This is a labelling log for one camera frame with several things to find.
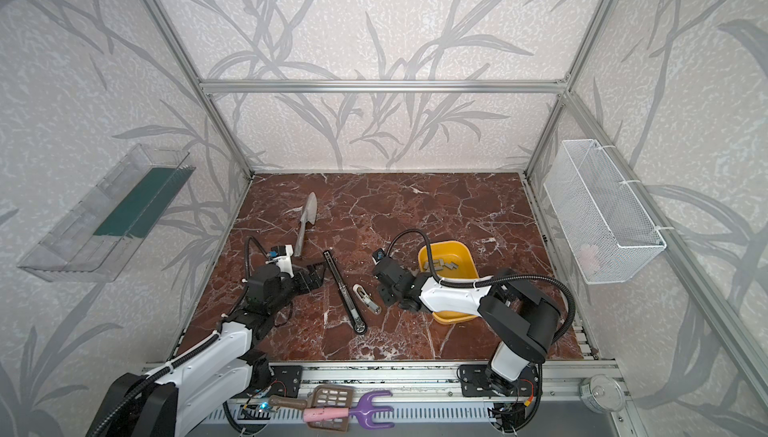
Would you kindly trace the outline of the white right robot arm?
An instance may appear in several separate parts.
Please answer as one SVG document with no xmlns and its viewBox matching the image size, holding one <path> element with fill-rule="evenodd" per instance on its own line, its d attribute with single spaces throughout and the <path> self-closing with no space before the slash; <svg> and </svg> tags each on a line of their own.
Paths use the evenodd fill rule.
<svg viewBox="0 0 768 437">
<path fill-rule="evenodd" d="M 386 305 L 482 318 L 501 340 L 487 370 L 495 379 L 513 382 L 525 368 L 544 363 L 550 347 L 575 318 L 574 296 L 556 278 L 510 269 L 473 280 L 414 274 L 382 249 L 374 252 L 373 260 L 373 275 Z"/>
</svg>

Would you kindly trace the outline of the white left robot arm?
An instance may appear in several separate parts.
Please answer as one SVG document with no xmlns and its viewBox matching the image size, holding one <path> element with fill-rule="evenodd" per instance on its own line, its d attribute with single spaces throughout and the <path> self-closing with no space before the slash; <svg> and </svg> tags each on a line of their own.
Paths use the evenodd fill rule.
<svg viewBox="0 0 768 437">
<path fill-rule="evenodd" d="M 232 310 L 209 337 L 144 374 L 126 373 L 108 389 L 90 436 L 185 436 L 243 393 L 277 384 L 259 343 L 278 313 L 324 283 L 322 263 L 268 263 L 249 272 Z"/>
</svg>

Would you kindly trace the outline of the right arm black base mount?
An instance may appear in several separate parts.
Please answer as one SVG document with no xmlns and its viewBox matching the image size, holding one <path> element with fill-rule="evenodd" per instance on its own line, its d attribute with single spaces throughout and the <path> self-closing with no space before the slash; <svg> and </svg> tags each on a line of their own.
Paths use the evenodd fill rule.
<svg viewBox="0 0 768 437">
<path fill-rule="evenodd" d="M 493 373 L 488 365 L 464 364 L 457 370 L 463 397 L 512 397 L 528 399 L 536 395 L 539 372 L 526 366 L 517 380 L 510 381 Z"/>
</svg>

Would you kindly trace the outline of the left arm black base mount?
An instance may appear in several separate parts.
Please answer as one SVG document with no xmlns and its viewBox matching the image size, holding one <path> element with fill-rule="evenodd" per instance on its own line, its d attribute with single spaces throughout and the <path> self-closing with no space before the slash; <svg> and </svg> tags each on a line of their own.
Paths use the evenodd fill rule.
<svg viewBox="0 0 768 437">
<path fill-rule="evenodd" d="M 257 392 L 259 397 L 277 395 L 295 398 L 299 395 L 304 368 L 301 365 L 272 365 L 259 371 Z"/>
</svg>

